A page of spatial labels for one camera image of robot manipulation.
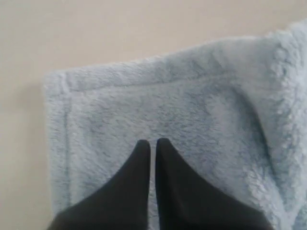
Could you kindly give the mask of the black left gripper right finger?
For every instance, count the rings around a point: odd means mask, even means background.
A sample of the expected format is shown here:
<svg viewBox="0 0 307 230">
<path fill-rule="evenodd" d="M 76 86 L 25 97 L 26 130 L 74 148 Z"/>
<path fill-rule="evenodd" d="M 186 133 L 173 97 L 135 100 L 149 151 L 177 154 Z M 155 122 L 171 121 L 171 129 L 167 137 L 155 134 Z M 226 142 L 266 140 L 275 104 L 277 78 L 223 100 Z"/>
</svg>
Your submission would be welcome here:
<svg viewBox="0 0 307 230">
<path fill-rule="evenodd" d="M 156 145 L 155 189 L 162 230 L 271 230 L 258 210 L 201 178 L 167 138 Z"/>
</svg>

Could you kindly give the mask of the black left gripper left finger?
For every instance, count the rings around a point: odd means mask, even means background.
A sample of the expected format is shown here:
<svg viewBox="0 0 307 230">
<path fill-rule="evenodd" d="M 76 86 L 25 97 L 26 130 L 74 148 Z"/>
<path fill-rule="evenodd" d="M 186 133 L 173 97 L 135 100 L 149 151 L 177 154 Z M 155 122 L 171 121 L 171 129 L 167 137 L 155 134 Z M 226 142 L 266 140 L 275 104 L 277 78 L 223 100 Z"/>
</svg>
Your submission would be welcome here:
<svg viewBox="0 0 307 230">
<path fill-rule="evenodd" d="M 139 140 L 120 170 L 100 189 L 60 212 L 51 230 L 148 228 L 150 144 Z"/>
</svg>

